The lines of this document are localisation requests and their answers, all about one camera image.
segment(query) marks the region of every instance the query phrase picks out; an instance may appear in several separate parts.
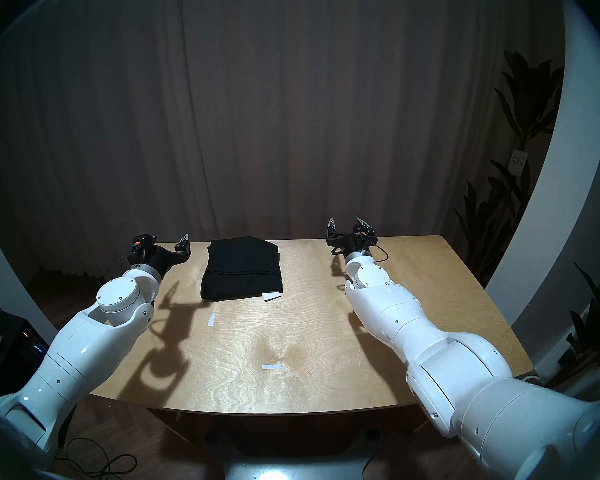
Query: black cloth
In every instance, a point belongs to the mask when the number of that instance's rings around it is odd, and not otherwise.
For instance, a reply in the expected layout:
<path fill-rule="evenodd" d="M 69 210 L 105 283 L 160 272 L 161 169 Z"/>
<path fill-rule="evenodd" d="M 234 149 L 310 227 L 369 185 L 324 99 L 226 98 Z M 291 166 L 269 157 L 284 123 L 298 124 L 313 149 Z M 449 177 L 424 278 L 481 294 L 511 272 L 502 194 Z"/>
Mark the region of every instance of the black cloth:
<path fill-rule="evenodd" d="M 200 297 L 209 301 L 282 292 L 278 247 L 256 237 L 211 241 Z"/>

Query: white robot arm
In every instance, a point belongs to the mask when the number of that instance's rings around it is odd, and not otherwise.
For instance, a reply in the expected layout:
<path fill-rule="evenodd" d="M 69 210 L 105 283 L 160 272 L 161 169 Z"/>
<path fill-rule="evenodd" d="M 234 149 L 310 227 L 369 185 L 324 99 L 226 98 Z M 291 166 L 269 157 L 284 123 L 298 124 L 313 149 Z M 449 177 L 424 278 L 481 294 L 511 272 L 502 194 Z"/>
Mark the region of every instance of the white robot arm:
<path fill-rule="evenodd" d="M 475 461 L 497 478 L 559 478 L 600 425 L 600 401 L 583 402 L 511 376 L 487 340 L 449 333 L 377 265 L 375 230 L 358 219 L 353 233 L 327 226 L 332 253 L 345 256 L 345 294 L 371 335 L 405 364 L 406 381 L 444 437 L 459 436 Z"/>
<path fill-rule="evenodd" d="M 154 299 L 171 266 L 191 255 L 185 235 L 175 252 L 139 235 L 127 256 L 131 269 L 109 280 L 96 302 L 74 315 L 51 343 L 42 364 L 20 392 L 0 397 L 0 416 L 10 422 L 38 467 L 58 446 L 58 431 L 85 394 L 103 383 L 154 317 Z"/>

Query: cable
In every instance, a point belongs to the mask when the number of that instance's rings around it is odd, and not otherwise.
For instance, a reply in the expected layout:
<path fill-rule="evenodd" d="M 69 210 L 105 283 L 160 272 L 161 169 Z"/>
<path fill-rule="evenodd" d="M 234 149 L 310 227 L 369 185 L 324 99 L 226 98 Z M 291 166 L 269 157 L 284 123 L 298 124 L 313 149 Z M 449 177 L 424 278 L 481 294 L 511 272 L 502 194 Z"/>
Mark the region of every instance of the cable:
<path fill-rule="evenodd" d="M 69 446 L 71 446 L 71 443 L 74 440 L 87 440 L 87 441 L 95 444 L 96 446 L 98 446 L 98 448 L 102 451 L 102 454 L 104 454 L 104 457 L 107 460 L 105 465 L 103 467 L 101 467 L 101 469 L 98 471 L 88 472 L 80 465 L 80 463 L 78 463 L 74 459 L 71 459 L 69 457 Z M 97 478 L 98 480 L 102 480 L 103 478 L 109 478 L 109 476 L 111 475 L 111 476 L 114 476 L 115 478 L 117 478 L 118 480 L 120 480 L 120 477 L 118 475 L 125 475 L 127 473 L 131 473 L 133 470 L 136 469 L 136 466 L 138 466 L 138 460 L 136 459 L 136 457 L 133 454 L 120 454 L 119 456 L 116 456 L 113 459 L 109 459 L 109 455 L 107 454 L 107 451 L 105 451 L 104 448 L 99 443 L 97 443 L 95 440 L 91 440 L 90 438 L 86 438 L 86 437 L 74 437 L 67 443 L 67 445 L 65 446 L 64 449 L 61 449 L 61 451 L 64 453 L 65 457 L 55 456 L 53 459 L 64 462 L 64 464 L 66 464 L 69 468 L 71 468 L 73 473 L 75 473 L 76 475 L 78 475 L 78 477 L 83 478 L 83 479 L 84 479 L 83 475 L 87 475 L 88 478 Z M 131 466 L 131 468 L 129 468 L 128 470 L 112 472 L 111 465 L 113 463 L 115 463 L 116 461 L 118 461 L 119 459 L 124 458 L 126 456 L 133 459 L 133 466 Z"/>
<path fill-rule="evenodd" d="M 382 249 L 380 246 L 378 246 L 377 244 L 374 244 L 374 246 L 378 249 L 380 249 L 384 254 L 386 254 L 386 258 L 382 259 L 382 260 L 378 260 L 376 261 L 376 263 L 382 263 L 383 261 L 387 261 L 389 259 L 389 253 L 386 252 L 384 249 Z"/>
<path fill-rule="evenodd" d="M 120 258 L 118 258 L 118 259 L 116 260 L 116 262 L 115 262 L 113 265 L 111 265 L 111 266 L 109 267 L 109 269 L 107 270 L 107 273 L 105 273 L 105 274 L 104 274 L 104 278 L 106 279 L 106 278 L 109 276 L 109 272 L 111 271 L 111 269 L 112 269 L 113 267 L 115 267 L 115 265 L 117 265 L 118 263 L 120 263 L 120 260 L 122 260 L 122 258 L 124 258 L 125 256 L 127 256 L 127 255 L 128 255 L 129 253 L 131 253 L 131 251 L 133 251 L 133 250 L 134 250 L 133 248 L 129 249 L 129 251 L 127 251 L 127 252 L 126 252 L 126 253 L 124 253 L 124 254 L 123 254 L 123 255 L 122 255 Z"/>

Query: clothing tag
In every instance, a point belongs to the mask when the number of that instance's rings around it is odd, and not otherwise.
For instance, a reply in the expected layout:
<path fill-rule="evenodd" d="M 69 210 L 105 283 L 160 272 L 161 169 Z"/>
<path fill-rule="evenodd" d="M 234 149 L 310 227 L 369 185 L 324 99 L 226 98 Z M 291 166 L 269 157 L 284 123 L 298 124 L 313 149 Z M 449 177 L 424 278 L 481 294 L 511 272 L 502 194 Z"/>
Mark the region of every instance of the clothing tag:
<path fill-rule="evenodd" d="M 517 149 L 513 150 L 511 153 L 511 160 L 509 161 L 509 166 L 507 170 L 510 171 L 511 175 L 515 175 L 519 177 L 522 174 L 522 169 L 525 168 L 525 163 L 527 162 L 527 153 L 524 151 L 518 151 Z"/>
<path fill-rule="evenodd" d="M 279 297 L 280 297 L 279 292 L 263 292 L 262 293 L 262 299 L 264 299 L 265 301 L 271 301 L 272 299 L 279 298 Z"/>

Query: brown curtain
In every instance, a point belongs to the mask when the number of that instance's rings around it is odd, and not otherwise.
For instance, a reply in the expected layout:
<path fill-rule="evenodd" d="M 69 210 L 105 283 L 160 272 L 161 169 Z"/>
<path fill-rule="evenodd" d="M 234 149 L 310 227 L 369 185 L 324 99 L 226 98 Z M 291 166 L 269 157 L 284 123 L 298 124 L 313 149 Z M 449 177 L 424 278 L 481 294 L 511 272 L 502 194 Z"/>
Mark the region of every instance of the brown curtain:
<path fill-rule="evenodd" d="M 43 265 L 133 236 L 458 239 L 532 0 L 41 0 L 0 37 L 0 174 Z"/>

